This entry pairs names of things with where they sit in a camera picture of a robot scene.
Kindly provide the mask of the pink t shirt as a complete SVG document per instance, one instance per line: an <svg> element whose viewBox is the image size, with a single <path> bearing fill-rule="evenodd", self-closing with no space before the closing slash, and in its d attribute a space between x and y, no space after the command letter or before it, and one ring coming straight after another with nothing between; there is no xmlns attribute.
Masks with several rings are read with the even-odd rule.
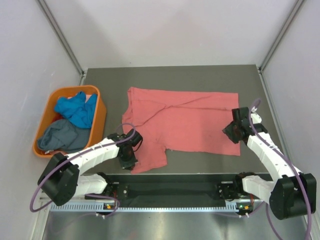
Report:
<svg viewBox="0 0 320 240"><path fill-rule="evenodd" d="M240 156L240 145L223 133L239 107L237 93L130 87L127 97L122 129L128 133L135 126L143 138L131 173L166 166L166 150Z"/></svg>

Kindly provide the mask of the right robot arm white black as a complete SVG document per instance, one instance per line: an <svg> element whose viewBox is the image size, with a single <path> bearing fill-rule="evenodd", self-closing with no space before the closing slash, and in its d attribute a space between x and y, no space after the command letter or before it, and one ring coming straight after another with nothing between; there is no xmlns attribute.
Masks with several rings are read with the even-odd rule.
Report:
<svg viewBox="0 0 320 240"><path fill-rule="evenodd" d="M316 211L317 181L284 160L274 144L262 118L254 109L232 109L232 122L223 133L235 144L240 141L258 157L271 176L263 180L253 172L242 172L233 180L233 192L239 198L252 194L266 202L279 220L304 216Z"/></svg>

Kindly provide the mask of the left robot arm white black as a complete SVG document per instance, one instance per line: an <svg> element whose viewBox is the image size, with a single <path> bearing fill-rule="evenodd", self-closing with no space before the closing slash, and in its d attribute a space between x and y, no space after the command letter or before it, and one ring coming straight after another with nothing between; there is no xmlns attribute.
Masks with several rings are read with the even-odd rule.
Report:
<svg viewBox="0 0 320 240"><path fill-rule="evenodd" d="M63 206L79 196L112 197L114 186L106 174L85 175L85 172L113 159L119 160L122 169L132 170L138 162L135 151L142 142L142 135L131 129L127 134L112 133L79 152L56 153L40 176L38 186L56 206Z"/></svg>

